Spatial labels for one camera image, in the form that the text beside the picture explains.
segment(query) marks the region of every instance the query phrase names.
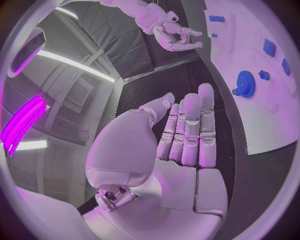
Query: purple light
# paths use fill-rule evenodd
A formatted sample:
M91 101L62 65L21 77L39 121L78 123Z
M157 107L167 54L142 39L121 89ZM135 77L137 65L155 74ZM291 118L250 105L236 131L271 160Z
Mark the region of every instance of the purple light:
M31 99L28 103L26 103L8 122L6 127L4 128L2 134L1 134L1 140L2 142L5 141L6 137L8 136L8 133L11 131L12 127L16 124L16 122L20 119L20 117L28 111L34 104L36 104L39 100L42 99L43 94L39 94L35 96L33 99Z
M12 157L32 125L47 111L42 94L25 104L9 121L1 134L1 140Z

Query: air vent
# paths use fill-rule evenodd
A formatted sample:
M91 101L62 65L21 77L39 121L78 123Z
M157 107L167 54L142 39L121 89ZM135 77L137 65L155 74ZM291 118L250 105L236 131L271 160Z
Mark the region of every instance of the air vent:
M93 86L80 77L72 86L66 98L82 107L85 104Z

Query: blue gear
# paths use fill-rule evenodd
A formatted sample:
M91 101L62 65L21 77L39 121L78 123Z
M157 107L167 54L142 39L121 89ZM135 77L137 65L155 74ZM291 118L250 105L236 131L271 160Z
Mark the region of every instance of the blue gear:
M243 98L251 98L255 93L254 76L249 71L241 71L237 77L237 89Z

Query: light fixture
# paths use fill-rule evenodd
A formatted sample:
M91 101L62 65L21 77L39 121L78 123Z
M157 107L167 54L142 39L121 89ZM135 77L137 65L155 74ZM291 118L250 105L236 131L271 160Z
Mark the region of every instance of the light fixture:
M40 140L40 141L22 141L17 146L16 150L30 150L30 149L44 149L47 147L47 141L46 140Z
M48 106L39 94L26 103L8 122L1 134L4 148L13 157L22 138L32 125L47 111Z
M56 7L55 9L58 10L58 11L61 11L61 12L65 13L65 14L68 14L68 15L70 15L71 17L73 17L75 19L78 19L78 17L76 16L76 14L73 13L73 12L71 12L71 11L69 11L69 10L66 10L66 9L64 9L62 7L59 7L59 6Z
M57 55L55 53L44 51L44 50L40 50L37 53L37 55L40 55L40 56L43 56L43 57L46 57L46 58L50 58L50 59L54 59L54 60L63 62L65 64L69 64L71 66L74 66L74 67L77 67L77 68L82 69L84 71L87 71L87 72L89 72L91 74L94 74L94 75L96 75L96 76L98 76L100 78L108 80L108 81L110 81L112 83L115 82L115 80L112 77L107 76L107 75L103 74L102 72L96 71L95 69L92 69L89 66L83 65L83 64L81 64L81 63L79 63L77 61L73 61L73 60L71 60L69 58L66 58L64 56L60 56L60 55Z

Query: fluorescent light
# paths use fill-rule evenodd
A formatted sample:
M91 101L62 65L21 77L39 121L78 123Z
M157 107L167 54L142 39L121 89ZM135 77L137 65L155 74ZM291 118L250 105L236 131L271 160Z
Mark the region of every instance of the fluorescent light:
M71 60L69 58L66 58L64 56L60 56L60 55L54 54L52 52L44 51L44 50L40 50L37 53L37 55L40 55L40 56L43 56L43 57L46 57L46 58L50 58L50 59L54 59L54 60L63 62L65 64L69 64L71 66L74 66L74 67L77 67L79 69L85 70L85 71L87 71L91 74L95 74L96 76L98 76L100 78L103 78L105 80L108 80L112 83L115 82L115 80L112 77L107 76L107 75L103 74L102 72L96 71L95 69L92 69L89 66L83 65L83 64L81 64L77 61L73 61L73 60Z
M58 11L61 11L61 12L65 13L65 14L68 14L68 15L70 15L71 17L73 17L75 19L78 19L78 17L76 16L76 14L73 13L73 12L71 12L71 11L69 11L69 10L66 10L66 9L64 9L62 7L59 7L59 6L56 7L55 9L58 10Z
M22 141L17 146L17 151L19 150L30 150L30 149L44 149L47 147L46 140L40 141Z

